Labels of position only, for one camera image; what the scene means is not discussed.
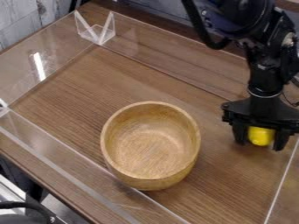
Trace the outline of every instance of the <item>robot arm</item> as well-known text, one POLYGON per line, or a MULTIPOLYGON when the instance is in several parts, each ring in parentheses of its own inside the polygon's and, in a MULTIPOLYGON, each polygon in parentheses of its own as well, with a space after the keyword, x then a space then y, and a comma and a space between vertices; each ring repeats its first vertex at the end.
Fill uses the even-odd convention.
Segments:
POLYGON ((251 133, 259 128, 274 133, 274 150, 281 151, 290 136, 299 133, 299 111, 281 100, 285 85, 299 72, 295 24, 273 0, 182 3, 203 43, 219 50, 235 41, 247 53, 250 97, 222 105, 237 142, 262 145, 251 133), (213 40, 207 28, 223 36, 221 42, 213 40))

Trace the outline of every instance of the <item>bowl rim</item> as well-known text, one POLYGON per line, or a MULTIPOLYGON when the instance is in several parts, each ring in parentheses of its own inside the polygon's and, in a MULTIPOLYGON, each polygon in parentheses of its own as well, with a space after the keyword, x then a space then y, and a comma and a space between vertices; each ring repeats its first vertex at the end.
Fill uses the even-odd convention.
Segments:
POLYGON ((105 159, 107 161, 107 164, 110 166, 113 166, 113 168, 121 172, 123 175, 129 176, 130 178, 134 179, 142 179, 142 180, 158 180, 158 179, 166 179, 170 178, 171 176, 179 174, 181 172, 183 172, 189 166, 195 162, 199 152, 201 152, 201 146, 202 146, 202 133, 201 133, 201 128, 199 125, 195 121, 195 119, 193 118, 193 116, 186 112, 186 110, 183 110, 182 108, 179 108, 178 106, 173 105, 171 103, 163 102, 163 101, 141 101, 137 103, 133 103, 127 106, 125 106, 107 120, 105 127, 102 129, 102 133, 101 133, 101 149, 102 149, 102 153, 105 156, 105 159), (179 113, 183 114, 183 116, 187 118, 187 120, 191 122, 191 126, 195 129, 195 136, 197 136, 197 141, 195 141, 195 152, 193 153, 193 156, 189 160, 189 162, 186 162, 185 166, 182 166, 181 169, 178 169, 177 171, 173 171, 170 174, 167 174, 165 177, 161 178, 145 178, 143 175, 138 175, 135 173, 133 173, 131 171, 127 171, 123 166, 121 166, 114 159, 111 158, 110 154, 109 154, 109 150, 107 150, 107 145, 106 145, 106 138, 107 138, 107 130, 110 127, 110 124, 113 123, 113 121, 115 120, 115 118, 118 116, 121 116, 121 114, 127 111, 129 109, 137 107, 137 106, 143 106, 143 105, 149 105, 149 104, 154 104, 154 105, 162 105, 166 106, 171 109, 175 109, 179 113))

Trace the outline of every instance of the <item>yellow ball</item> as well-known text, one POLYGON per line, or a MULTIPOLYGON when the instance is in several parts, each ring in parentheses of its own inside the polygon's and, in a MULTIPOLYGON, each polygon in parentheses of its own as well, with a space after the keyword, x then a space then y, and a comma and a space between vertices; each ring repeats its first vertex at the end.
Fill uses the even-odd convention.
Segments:
POLYGON ((275 140, 275 130, 250 127, 247 137, 250 142, 258 146, 269 146, 275 140))

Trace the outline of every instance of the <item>acrylic corner bracket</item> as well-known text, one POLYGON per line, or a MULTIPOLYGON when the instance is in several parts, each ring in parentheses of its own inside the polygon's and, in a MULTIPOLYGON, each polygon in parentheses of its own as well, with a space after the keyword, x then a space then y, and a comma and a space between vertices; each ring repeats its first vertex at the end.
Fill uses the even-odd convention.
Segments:
POLYGON ((114 12, 109 13, 107 22, 105 26, 101 26, 98 24, 90 26, 87 20, 83 18, 78 11, 75 11, 74 15, 79 35, 97 45, 103 46, 117 36, 117 23, 114 12))

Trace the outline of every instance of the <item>wooden bowl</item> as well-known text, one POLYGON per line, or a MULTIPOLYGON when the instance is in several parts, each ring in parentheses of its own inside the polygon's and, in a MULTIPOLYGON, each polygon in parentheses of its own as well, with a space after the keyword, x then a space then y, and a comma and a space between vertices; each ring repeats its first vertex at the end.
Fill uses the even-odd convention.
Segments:
POLYGON ((162 190, 183 180, 197 162, 201 142, 193 117, 158 101, 122 108, 101 135, 110 170, 129 186, 145 191, 162 190))

